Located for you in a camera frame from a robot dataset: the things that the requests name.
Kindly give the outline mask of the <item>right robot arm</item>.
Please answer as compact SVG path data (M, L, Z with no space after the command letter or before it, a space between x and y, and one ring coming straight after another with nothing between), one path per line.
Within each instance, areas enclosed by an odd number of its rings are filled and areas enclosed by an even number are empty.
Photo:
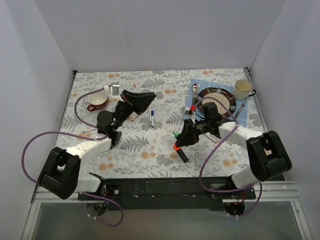
M259 132L239 125L236 118L222 118L214 102L202 105L204 119L196 120L196 107L185 107L181 133L175 135L175 148L188 147L199 142L199 137L210 133L220 138L218 145L229 140L247 150L249 166L238 173L232 174L226 180L225 187L213 189L204 186L203 189L214 194L227 194L237 199L245 190L256 183L262 183L292 169L290 157L279 137L270 130Z

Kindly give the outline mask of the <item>black orange highlighter body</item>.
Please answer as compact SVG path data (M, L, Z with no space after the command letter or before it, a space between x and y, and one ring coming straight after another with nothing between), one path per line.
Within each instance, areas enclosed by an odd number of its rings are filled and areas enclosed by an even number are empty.
M184 163L187 163L189 161L189 159L187 158L187 156L181 148L179 148L176 152Z

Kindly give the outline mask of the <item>orange highlighter cap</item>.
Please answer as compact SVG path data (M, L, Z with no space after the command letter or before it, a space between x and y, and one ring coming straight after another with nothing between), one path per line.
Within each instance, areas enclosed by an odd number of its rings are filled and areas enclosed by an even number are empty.
M173 148L176 152L178 152L181 149L180 147L177 147L175 144L173 145Z

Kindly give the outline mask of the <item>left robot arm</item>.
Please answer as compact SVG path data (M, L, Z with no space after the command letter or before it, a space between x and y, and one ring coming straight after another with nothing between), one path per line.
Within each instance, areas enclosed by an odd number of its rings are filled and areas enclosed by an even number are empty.
M134 93L123 90L114 111L102 110L97 115L97 132L102 139L93 138L62 149L53 148L37 179L37 183L60 199L69 198L76 189L82 189L95 200L106 196L106 187L99 177L88 174L79 181L82 164L97 155L113 149L120 141L122 132L118 128L132 113L142 115L156 98L154 92Z

